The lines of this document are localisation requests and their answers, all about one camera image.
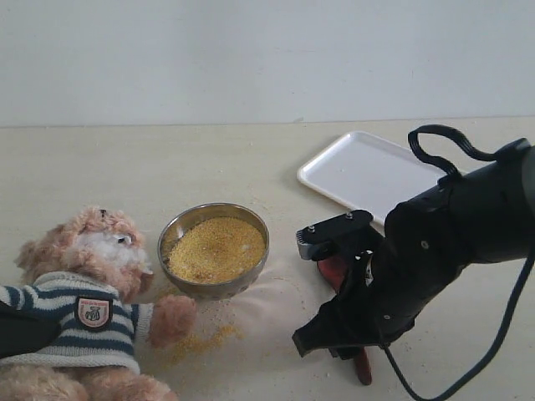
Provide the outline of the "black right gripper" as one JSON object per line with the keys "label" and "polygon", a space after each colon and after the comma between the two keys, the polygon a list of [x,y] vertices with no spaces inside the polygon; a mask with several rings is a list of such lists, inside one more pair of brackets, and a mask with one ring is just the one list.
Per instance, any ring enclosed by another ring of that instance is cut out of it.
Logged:
{"label": "black right gripper", "polygon": [[301,356],[327,349],[346,358],[353,348],[385,348],[414,327],[423,308],[469,262],[455,196],[454,189],[436,186],[388,213],[379,248],[292,335]]}

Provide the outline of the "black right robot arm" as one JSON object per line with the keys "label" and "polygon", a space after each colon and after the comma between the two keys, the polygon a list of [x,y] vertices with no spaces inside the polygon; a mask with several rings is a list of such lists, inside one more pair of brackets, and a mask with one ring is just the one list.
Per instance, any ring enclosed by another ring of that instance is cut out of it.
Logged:
{"label": "black right robot arm", "polygon": [[534,149],[469,174],[444,177],[399,203],[377,231],[368,211],[353,210],[297,234],[304,260],[345,268],[334,298],[293,342],[301,355],[386,345],[411,330],[423,308],[471,264],[527,257],[534,245]]}

